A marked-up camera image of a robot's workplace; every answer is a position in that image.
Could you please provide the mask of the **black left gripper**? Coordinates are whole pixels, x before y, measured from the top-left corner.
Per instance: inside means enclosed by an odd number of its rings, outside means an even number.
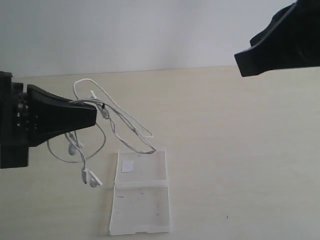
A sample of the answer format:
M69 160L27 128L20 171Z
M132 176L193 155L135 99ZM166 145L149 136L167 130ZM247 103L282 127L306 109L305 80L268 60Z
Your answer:
M33 84L12 81L10 72L0 72L0 168L24 168L29 147L96 124L97 110L86 103L54 95Z

